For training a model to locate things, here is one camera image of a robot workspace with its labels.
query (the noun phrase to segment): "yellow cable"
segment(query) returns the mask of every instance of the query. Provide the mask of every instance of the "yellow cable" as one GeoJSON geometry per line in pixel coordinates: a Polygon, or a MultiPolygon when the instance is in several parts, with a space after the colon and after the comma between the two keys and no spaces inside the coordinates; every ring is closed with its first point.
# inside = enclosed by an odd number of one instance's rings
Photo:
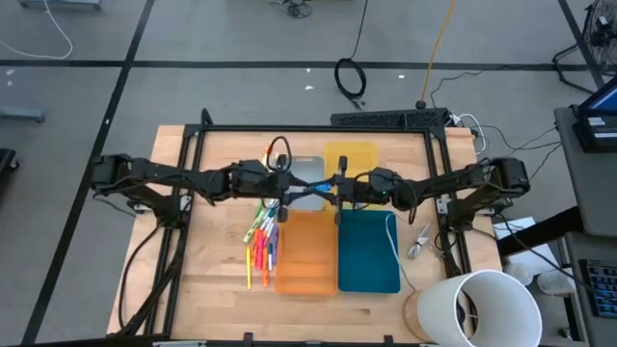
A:
{"type": "Polygon", "coordinates": [[[447,23],[450,21],[450,17],[454,13],[454,5],[456,5],[456,0],[450,1],[450,7],[447,9],[447,14],[445,15],[445,19],[442,23],[442,28],[440,29],[440,35],[437,37],[435,41],[435,46],[433,47],[433,53],[431,54],[431,60],[428,62],[428,68],[426,69],[426,78],[424,79],[424,88],[422,89],[422,98],[420,100],[424,101],[424,97],[426,96],[426,90],[428,89],[428,84],[431,80],[431,68],[433,67],[433,61],[435,61],[435,56],[437,55],[437,47],[439,47],[440,42],[442,41],[443,32],[445,32],[445,28],[447,27],[447,23]]]}

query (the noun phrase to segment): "yellow pencil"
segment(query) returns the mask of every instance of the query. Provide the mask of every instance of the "yellow pencil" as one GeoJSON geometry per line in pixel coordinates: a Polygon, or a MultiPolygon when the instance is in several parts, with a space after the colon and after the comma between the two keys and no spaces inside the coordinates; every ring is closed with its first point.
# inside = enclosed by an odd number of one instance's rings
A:
{"type": "Polygon", "coordinates": [[[251,246],[247,246],[247,289],[251,289],[251,246]]]}

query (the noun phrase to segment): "keyboard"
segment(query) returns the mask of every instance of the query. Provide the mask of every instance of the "keyboard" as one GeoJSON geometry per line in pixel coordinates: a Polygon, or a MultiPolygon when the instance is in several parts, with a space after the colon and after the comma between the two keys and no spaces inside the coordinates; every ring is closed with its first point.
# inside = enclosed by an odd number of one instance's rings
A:
{"type": "Polygon", "coordinates": [[[581,260],[580,268],[585,282],[594,288],[589,300],[594,314],[617,318],[617,263],[581,260]]]}
{"type": "Polygon", "coordinates": [[[375,125],[383,127],[425,128],[443,126],[447,120],[446,108],[424,110],[395,110],[379,112],[355,112],[333,114],[330,116],[332,125],[375,125]]]}

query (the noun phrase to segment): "white paper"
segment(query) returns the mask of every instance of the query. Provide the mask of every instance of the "white paper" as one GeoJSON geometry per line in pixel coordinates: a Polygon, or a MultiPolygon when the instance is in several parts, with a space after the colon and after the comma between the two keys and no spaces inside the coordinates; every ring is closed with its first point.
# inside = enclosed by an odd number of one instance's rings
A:
{"type": "MultiPolygon", "coordinates": [[[[509,221],[508,225],[512,229],[512,232],[517,233],[519,230],[524,229],[526,227],[531,227],[535,225],[536,222],[532,217],[521,218],[515,221],[509,221]]],[[[510,231],[505,226],[505,223],[497,223],[493,225],[493,229],[495,230],[495,237],[497,239],[501,239],[503,237],[509,236],[510,231]]],[[[544,244],[538,247],[534,247],[533,251],[545,256],[548,260],[557,264],[557,259],[555,259],[554,255],[550,251],[549,245],[544,244]]],[[[507,257],[508,261],[511,264],[525,264],[529,268],[529,275],[535,276],[546,273],[548,271],[554,270],[552,266],[550,266],[543,258],[539,257],[536,254],[533,254],[530,251],[521,252],[519,254],[514,254],[507,257]]]]}

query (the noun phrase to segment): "gray floor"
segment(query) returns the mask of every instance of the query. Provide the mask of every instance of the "gray floor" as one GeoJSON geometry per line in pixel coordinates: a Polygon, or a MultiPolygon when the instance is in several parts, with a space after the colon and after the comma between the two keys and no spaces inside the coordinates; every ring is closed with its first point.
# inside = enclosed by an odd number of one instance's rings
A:
{"type": "MultiPolygon", "coordinates": [[[[581,23],[588,2],[570,3],[581,23]]],[[[75,44],[71,58],[123,60],[144,4],[104,0],[101,13],[54,12],[75,44]]],[[[137,59],[333,61],[349,55],[362,1],[311,4],[311,17],[292,20],[267,0],[157,0],[137,59]]],[[[370,2],[358,60],[426,62],[446,8],[446,0],[370,2]]],[[[61,55],[65,49],[44,14],[24,11],[13,1],[0,3],[0,40],[40,54],[61,55]]],[[[556,1],[468,0],[457,5],[438,61],[548,63],[573,42],[556,1]]],[[[0,60],[17,58],[0,47],[0,60]]],[[[566,62],[580,64],[582,58],[576,53],[566,62]]],[[[119,71],[0,67],[0,104],[41,107],[47,115],[43,124],[0,122],[0,147],[15,148],[22,164],[0,208],[0,345],[16,344],[23,335],[119,71]]],[[[460,72],[434,71],[432,89],[442,77],[460,72]]],[[[350,73],[344,71],[343,79],[353,85],[350,73]]],[[[419,98],[424,71],[369,69],[366,75],[366,110],[403,109],[413,108],[419,98]]],[[[568,76],[593,86],[588,72],[568,76]]],[[[515,70],[465,76],[445,82],[436,93],[438,105],[499,126],[513,145],[552,127],[555,107],[585,97],[559,83],[553,72],[515,70]]],[[[202,107],[217,123],[327,124],[332,113],[354,112],[330,69],[133,68],[104,152],[149,156],[160,124],[197,121],[202,107]]],[[[495,131],[487,129],[486,136],[485,155],[508,153],[495,131]]],[[[552,133],[541,143],[555,139],[552,133]]],[[[535,170],[547,151],[517,156],[535,170]]],[[[533,180],[532,191],[506,214],[542,220],[574,203],[558,150],[533,180]]],[[[131,226],[130,218],[87,200],[38,342],[104,335],[131,226]]],[[[544,341],[565,345],[555,333],[566,325],[563,308],[546,297],[539,302],[544,341]]]]}

